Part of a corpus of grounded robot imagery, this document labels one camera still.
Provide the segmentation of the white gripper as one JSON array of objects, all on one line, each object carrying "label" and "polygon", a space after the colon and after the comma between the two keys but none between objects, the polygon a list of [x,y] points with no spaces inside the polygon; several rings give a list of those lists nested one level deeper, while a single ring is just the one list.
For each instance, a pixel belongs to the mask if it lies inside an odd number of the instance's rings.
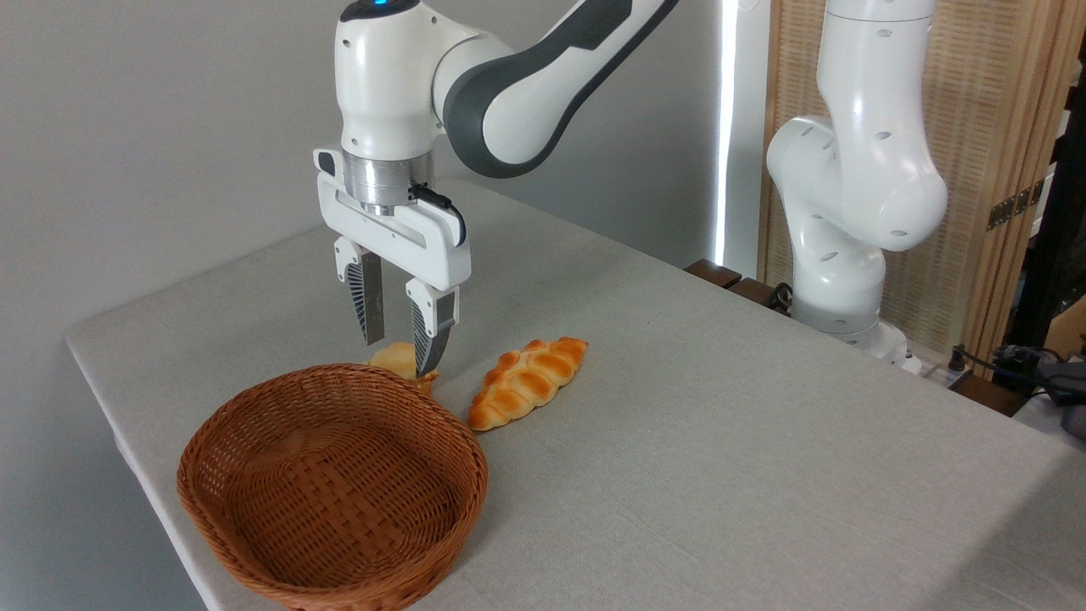
[{"label": "white gripper", "polygon": [[313,163],[323,220],[344,236],[334,243],[337,275],[350,291],[365,344],[386,336],[383,258],[415,276],[405,289],[416,378],[428,375],[458,322],[458,285],[472,275],[465,222],[447,198],[430,191],[434,155],[372,161],[316,149]]}]

